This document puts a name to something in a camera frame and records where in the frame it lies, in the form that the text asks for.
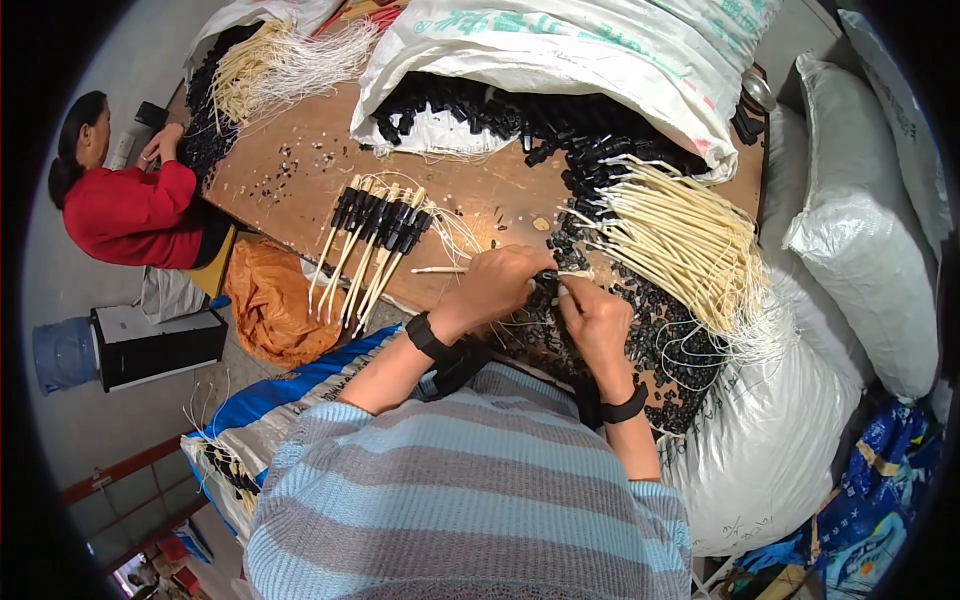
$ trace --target striped sweater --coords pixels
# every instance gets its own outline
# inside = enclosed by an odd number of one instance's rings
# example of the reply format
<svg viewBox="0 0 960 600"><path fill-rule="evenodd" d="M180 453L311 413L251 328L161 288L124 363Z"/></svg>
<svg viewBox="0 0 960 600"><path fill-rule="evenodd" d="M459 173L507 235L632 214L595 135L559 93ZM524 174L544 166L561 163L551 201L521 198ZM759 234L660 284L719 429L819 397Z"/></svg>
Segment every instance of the striped sweater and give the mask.
<svg viewBox="0 0 960 600"><path fill-rule="evenodd" d="M568 396L494 363L431 388L300 416L245 555L263 598L689 598L680 495L628 481Z"/></svg>

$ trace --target orange plastic bag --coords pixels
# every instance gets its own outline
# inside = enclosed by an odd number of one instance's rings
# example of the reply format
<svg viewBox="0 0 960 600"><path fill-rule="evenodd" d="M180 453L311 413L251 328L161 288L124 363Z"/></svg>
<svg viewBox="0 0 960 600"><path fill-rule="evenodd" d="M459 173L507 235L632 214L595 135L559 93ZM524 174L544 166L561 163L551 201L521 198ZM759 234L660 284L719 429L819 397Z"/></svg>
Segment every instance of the orange plastic bag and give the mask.
<svg viewBox="0 0 960 600"><path fill-rule="evenodd" d="M287 369L312 362L340 337L344 291L334 294L334 318L317 321L316 303L324 288L313 291L313 314L307 315L310 282L296 256L273 242L240 240L233 246L224 292L230 296L240 345L251 355Z"/></svg>

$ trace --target red sweater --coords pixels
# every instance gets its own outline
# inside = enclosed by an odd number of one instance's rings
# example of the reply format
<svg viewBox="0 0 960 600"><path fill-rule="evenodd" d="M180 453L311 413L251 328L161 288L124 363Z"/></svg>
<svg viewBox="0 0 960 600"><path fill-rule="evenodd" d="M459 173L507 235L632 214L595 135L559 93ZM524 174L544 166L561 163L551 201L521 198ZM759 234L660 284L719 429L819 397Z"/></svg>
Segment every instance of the red sweater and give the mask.
<svg viewBox="0 0 960 600"><path fill-rule="evenodd" d="M97 260L133 267L189 269L200 251L203 222L187 211L197 178L168 160L158 172L88 171L67 192L63 224Z"/></svg>

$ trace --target black wristband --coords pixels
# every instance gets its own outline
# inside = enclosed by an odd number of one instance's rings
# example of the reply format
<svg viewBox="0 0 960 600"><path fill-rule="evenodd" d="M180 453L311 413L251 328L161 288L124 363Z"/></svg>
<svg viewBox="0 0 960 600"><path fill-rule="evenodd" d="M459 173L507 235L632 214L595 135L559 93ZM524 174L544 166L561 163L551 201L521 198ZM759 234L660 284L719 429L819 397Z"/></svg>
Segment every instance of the black wristband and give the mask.
<svg viewBox="0 0 960 600"><path fill-rule="evenodd" d="M437 339L430 329L430 322L426 316L430 311L424 310L407 324L407 336L414 343L417 349L430 358L438 365L446 365L457 359L457 352L450 346Z"/></svg>
<svg viewBox="0 0 960 600"><path fill-rule="evenodd" d="M604 423L620 423L640 414L647 404L647 384L643 381L634 388L634 394L623 404L600 403L600 418Z"/></svg>

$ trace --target woman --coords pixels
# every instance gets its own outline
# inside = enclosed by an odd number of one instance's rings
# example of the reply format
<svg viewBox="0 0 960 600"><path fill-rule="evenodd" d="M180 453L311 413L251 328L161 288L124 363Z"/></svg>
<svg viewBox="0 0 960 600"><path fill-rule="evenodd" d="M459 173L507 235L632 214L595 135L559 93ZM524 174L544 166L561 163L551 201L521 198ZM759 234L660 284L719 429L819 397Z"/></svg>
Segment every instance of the woman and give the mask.
<svg viewBox="0 0 960 600"><path fill-rule="evenodd" d="M426 317L433 341L510 314L556 268L530 247L474 256ZM438 349L411 322L416 344L401 334L277 451L245 556L258 597L690 597L686 511L660 483L623 352L633 309L563 284L567 331L610 405L606 440L565 392L503 364L422 401Z"/></svg>
<svg viewBox="0 0 960 600"><path fill-rule="evenodd" d="M212 261L230 218L193 202L197 179L177 162L183 126L168 125L137 158L136 167L104 168L110 142L107 96L92 91L66 113L47 180L63 224L81 250L104 262L159 269L197 269ZM156 158L158 172L147 173Z"/></svg>

